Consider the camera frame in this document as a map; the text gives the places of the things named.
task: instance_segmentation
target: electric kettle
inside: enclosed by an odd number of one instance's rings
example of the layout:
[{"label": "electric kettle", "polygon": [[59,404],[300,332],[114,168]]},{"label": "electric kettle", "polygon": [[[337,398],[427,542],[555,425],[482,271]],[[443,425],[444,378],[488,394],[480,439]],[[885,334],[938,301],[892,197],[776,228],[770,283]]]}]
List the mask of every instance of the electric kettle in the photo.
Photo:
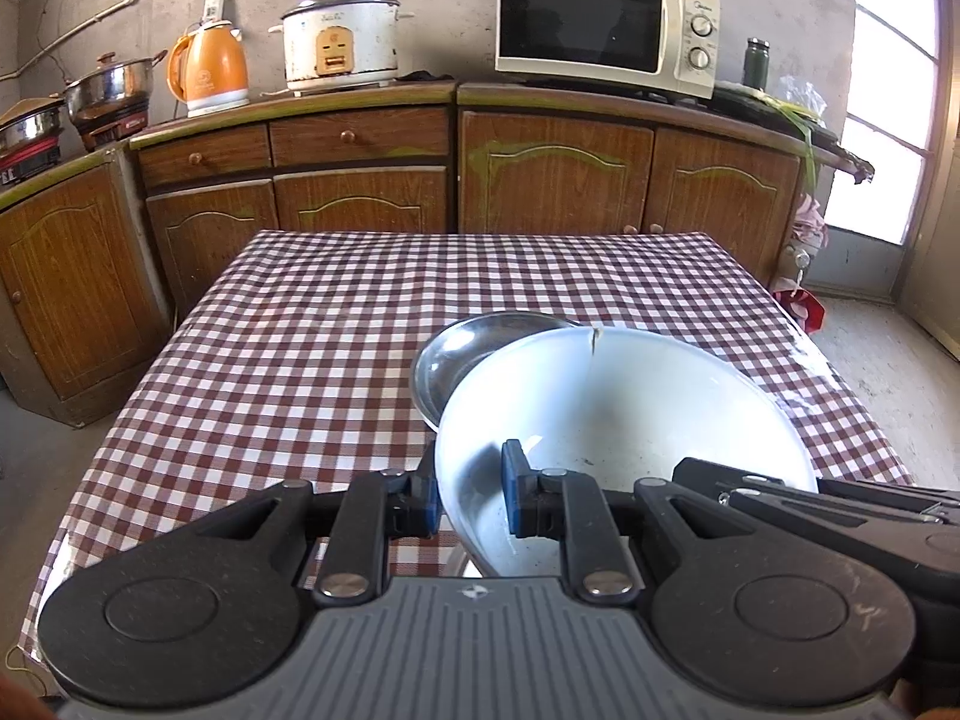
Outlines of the electric kettle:
[{"label": "electric kettle", "polygon": [[186,103],[188,117],[250,102],[247,60],[232,27],[225,20],[205,23],[182,36],[170,52],[167,86]]}]

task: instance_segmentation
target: screw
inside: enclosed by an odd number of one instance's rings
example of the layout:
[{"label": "screw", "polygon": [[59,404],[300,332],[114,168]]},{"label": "screw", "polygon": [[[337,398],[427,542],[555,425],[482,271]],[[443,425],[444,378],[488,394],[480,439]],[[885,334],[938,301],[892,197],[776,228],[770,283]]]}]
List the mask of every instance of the screw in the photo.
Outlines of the screw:
[{"label": "screw", "polygon": [[634,582],[619,571],[594,571],[584,577],[584,587],[595,598],[623,595],[634,588]]},{"label": "screw", "polygon": [[356,598],[369,586],[370,583],[359,574],[330,574],[320,581],[320,592],[329,598]]}]

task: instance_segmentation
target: plaid tablecloth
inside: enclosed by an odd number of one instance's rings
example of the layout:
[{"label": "plaid tablecloth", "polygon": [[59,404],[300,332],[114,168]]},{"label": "plaid tablecloth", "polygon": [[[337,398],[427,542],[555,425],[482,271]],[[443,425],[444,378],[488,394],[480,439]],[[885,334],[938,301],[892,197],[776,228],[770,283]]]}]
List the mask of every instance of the plaid tablecloth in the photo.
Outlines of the plaid tablecloth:
[{"label": "plaid tablecloth", "polygon": [[[407,391],[421,344],[469,314],[528,309],[641,327],[728,360],[776,397],[824,475],[909,481],[847,384],[707,236],[609,238],[258,234],[157,357],[83,477],[37,580],[288,477],[318,491],[419,461]],[[395,547],[436,574],[456,541]]]}]

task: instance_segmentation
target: white rice cooker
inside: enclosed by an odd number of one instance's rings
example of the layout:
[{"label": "white rice cooker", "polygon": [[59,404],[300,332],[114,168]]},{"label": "white rice cooker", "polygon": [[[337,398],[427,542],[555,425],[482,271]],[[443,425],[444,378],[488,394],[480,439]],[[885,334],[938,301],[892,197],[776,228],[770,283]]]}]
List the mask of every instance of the white rice cooker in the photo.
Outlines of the white rice cooker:
[{"label": "white rice cooker", "polygon": [[304,0],[283,14],[287,88],[295,93],[397,77],[397,0]]}]

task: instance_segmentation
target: white conduit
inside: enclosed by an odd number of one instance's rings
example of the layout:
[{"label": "white conduit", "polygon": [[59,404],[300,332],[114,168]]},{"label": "white conduit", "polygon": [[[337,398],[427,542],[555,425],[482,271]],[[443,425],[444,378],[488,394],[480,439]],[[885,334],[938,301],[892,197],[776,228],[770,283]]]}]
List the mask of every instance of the white conduit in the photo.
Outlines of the white conduit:
[{"label": "white conduit", "polygon": [[19,79],[20,76],[22,76],[22,74],[25,73],[25,71],[32,68],[32,66],[37,64],[37,62],[40,62],[40,60],[42,60],[43,57],[48,55],[48,53],[54,50],[57,46],[61,45],[61,43],[64,43],[65,41],[69,40],[78,32],[82,32],[88,26],[94,25],[95,23],[98,23],[101,20],[104,20],[105,18],[107,18],[107,16],[110,16],[116,13],[118,10],[123,10],[128,5],[133,5],[135,2],[136,0],[121,0],[117,2],[117,4],[109,6],[109,8],[107,8],[106,10],[100,11],[100,13],[98,13],[96,16],[93,16],[87,19],[85,22],[78,23],[78,25],[76,25],[75,28],[71,29],[69,32],[65,32],[64,34],[59,36],[59,38],[56,38],[56,40],[52,42],[49,46],[45,47],[44,49],[40,49],[40,51],[37,52],[37,54],[34,55],[32,58],[27,60],[27,62],[25,62],[19,70],[15,70],[12,73],[8,73],[6,74],[6,76],[0,76],[0,82]]}]

